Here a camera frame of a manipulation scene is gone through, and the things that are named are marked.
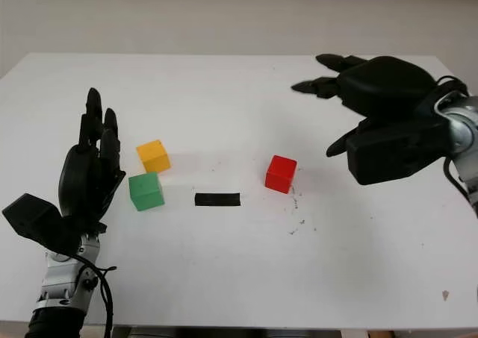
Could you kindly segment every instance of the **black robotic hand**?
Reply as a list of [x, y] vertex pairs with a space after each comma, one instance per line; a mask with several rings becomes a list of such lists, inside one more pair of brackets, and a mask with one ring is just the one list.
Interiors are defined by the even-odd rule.
[[326, 153], [347, 151], [349, 170], [360, 184], [404, 178], [452, 154], [450, 121], [436, 105], [450, 94], [447, 103], [455, 94], [468, 95], [460, 80], [450, 77], [439, 84], [422, 68], [395, 57], [316, 58], [338, 77], [303, 81], [292, 89], [319, 98], [338, 96], [345, 107], [366, 117]]
[[119, 158], [116, 115], [108, 108], [103, 122], [100, 95], [91, 88], [87, 111], [81, 116], [78, 144], [69, 150], [61, 172], [61, 214], [53, 204], [30, 194], [22, 195], [2, 212], [18, 235], [51, 251], [75, 254], [82, 235], [96, 236], [106, 230], [99, 220], [125, 177]]

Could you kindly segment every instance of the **wooden block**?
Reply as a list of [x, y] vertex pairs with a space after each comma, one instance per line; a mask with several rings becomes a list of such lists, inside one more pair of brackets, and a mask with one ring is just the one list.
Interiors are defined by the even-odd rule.
[[129, 195], [138, 211], [164, 205], [163, 190], [155, 172], [130, 177]]
[[287, 194], [294, 179], [296, 166], [295, 160], [274, 155], [267, 170], [265, 186]]
[[171, 167], [166, 150], [159, 140], [136, 148], [146, 172], [162, 172]]

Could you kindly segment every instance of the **red cube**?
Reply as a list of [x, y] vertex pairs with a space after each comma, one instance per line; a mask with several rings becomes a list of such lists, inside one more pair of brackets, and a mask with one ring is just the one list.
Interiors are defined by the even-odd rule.
[[287, 194], [294, 179], [297, 162], [274, 155], [266, 174], [266, 187]]

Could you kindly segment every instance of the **white wall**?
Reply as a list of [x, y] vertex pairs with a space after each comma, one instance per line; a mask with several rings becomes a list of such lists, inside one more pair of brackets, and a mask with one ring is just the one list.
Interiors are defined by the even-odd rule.
[[435, 54], [478, 91], [478, 0], [3, 0], [1, 9], [3, 72], [30, 51]]

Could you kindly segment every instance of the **green cube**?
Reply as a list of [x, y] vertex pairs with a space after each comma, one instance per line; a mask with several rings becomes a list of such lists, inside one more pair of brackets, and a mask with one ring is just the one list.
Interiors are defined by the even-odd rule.
[[156, 172], [131, 176], [129, 195], [138, 211], [164, 205], [163, 190]]

